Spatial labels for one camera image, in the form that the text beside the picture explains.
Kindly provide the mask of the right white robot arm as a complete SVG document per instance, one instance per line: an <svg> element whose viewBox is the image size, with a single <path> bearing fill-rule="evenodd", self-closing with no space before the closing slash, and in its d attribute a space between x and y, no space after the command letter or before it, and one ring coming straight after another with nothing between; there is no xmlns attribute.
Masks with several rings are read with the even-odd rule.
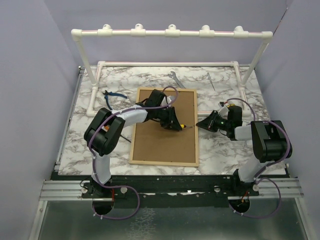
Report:
<svg viewBox="0 0 320 240"><path fill-rule="evenodd" d="M243 125L240 106L231 104L225 109L226 118L214 110L196 126L213 133L224 131L231 141L252 141L254 157L235 171L237 179L229 184L230 191L240 196L247 191L247 183L254 182L267 167L290 158L293 148L281 121L251 121Z"/></svg>

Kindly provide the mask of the wooden picture frame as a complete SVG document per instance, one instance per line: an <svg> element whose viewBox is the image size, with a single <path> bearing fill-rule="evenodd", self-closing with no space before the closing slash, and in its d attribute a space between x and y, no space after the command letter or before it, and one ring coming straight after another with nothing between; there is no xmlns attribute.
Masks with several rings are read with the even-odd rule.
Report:
<svg viewBox="0 0 320 240"><path fill-rule="evenodd" d="M178 90L173 103L181 131L167 130L149 120L133 126L130 164L162 166L199 166L198 101L196 89Z"/></svg>

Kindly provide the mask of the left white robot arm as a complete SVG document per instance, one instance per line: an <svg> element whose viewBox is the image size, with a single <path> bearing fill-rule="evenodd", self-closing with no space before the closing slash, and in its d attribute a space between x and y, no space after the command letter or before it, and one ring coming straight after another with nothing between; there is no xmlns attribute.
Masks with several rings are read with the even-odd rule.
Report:
<svg viewBox="0 0 320 240"><path fill-rule="evenodd" d="M183 127L176 116L173 103L179 92L173 86L163 90L153 89L148 98L129 108L108 110L101 108L84 133L84 140L92 154L92 174L95 181L93 191L97 196L106 197L111 190L108 181L110 172L110 154L118 144L124 128L156 121L165 130L182 131Z"/></svg>

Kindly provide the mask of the small yellow screwdriver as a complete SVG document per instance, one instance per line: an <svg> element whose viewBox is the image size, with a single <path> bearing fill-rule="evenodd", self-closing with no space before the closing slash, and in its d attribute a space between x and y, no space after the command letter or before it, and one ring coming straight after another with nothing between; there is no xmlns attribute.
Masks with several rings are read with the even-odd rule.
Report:
<svg viewBox="0 0 320 240"><path fill-rule="evenodd" d="M191 129L194 127L193 125L189 126L189 125L185 125L185 124L181 124L180 126L182 129Z"/></svg>

